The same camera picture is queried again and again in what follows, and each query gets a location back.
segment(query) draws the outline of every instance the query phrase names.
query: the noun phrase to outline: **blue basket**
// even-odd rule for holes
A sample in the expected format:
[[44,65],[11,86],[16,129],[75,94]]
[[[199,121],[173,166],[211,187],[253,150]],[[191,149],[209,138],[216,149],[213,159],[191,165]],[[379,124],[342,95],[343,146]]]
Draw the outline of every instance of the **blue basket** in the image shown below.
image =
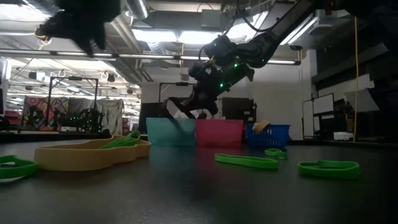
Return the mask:
[[270,124],[260,133],[253,132],[253,124],[246,126],[249,147],[276,147],[283,149],[289,140],[290,125]]
[[158,146],[195,146],[195,119],[147,118],[148,141]]

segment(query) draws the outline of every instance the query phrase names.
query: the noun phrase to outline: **desk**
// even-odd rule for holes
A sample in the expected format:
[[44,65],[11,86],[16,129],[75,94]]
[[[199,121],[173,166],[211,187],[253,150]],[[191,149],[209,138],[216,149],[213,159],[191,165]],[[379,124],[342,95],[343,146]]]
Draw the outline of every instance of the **desk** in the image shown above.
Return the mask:
[[[0,145],[31,159],[34,148],[76,143]],[[0,184],[1,223],[389,223],[398,152],[288,146],[278,171],[214,162],[214,153],[264,156],[263,150],[153,146],[150,157],[89,172],[39,171]],[[302,177],[299,161],[356,161],[359,180]]]

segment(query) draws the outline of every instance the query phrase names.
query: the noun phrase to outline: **green strap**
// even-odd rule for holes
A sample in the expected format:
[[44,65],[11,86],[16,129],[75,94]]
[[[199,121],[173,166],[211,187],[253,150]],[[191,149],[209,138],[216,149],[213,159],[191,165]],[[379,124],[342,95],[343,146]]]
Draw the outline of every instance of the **green strap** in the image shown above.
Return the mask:
[[34,161],[20,159],[17,156],[1,156],[0,164],[14,162],[16,167],[0,166],[0,179],[10,179],[32,175],[37,172],[39,165]]
[[215,154],[215,161],[261,169],[278,169],[278,161],[274,159]]
[[280,149],[266,149],[264,151],[267,156],[279,157],[282,159],[287,159],[287,153],[282,152]]
[[357,179],[360,175],[359,164],[351,161],[299,162],[298,172],[302,175]]
[[126,146],[135,146],[137,142],[141,138],[141,133],[139,131],[133,131],[128,134],[124,139],[115,139],[104,146],[101,146],[100,149],[111,149],[113,147],[126,147]]
[[135,142],[138,142],[140,138],[141,138],[141,133],[140,133],[139,131],[133,131],[132,133],[128,134],[128,135],[124,138],[124,140],[125,140],[125,141],[135,141]]

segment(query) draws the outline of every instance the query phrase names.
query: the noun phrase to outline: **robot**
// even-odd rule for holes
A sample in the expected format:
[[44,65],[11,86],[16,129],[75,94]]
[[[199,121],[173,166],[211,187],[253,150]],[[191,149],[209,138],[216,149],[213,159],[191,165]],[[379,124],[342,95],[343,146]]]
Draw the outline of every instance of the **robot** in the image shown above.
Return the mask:
[[[112,21],[120,10],[118,1],[101,0],[101,2],[103,4],[98,4],[97,1],[91,4],[92,0],[58,0],[57,6],[64,11],[58,12],[45,24],[40,25],[35,33],[42,39],[52,37],[71,39],[91,56],[93,50],[90,40],[94,40],[101,49],[104,49],[103,24]],[[239,7],[237,8],[242,16],[243,13]],[[206,44],[203,51],[210,60],[204,63],[198,61],[189,70],[189,75],[197,81],[191,95],[183,101],[169,98],[164,102],[160,115],[171,117],[166,107],[169,100],[189,118],[195,118],[190,113],[191,110],[206,109],[211,114],[216,114],[217,96],[229,91],[244,77],[252,81],[254,68],[265,66],[279,44],[316,9],[325,9],[326,13],[345,9],[354,16],[366,19],[383,38],[386,47],[398,56],[398,27],[394,22],[398,21],[398,1],[299,0],[271,28],[262,30],[262,34],[248,43],[235,44],[226,35],[221,35]]]

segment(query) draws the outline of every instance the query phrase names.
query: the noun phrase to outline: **tan tray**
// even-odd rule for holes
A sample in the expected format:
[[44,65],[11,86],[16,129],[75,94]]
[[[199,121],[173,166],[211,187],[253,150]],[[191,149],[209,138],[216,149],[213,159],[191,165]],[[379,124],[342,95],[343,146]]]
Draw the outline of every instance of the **tan tray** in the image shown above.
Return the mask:
[[125,136],[91,140],[80,144],[38,147],[34,160],[44,170],[83,171],[104,169],[113,164],[131,162],[149,156],[150,142],[140,140],[135,146],[99,149]]

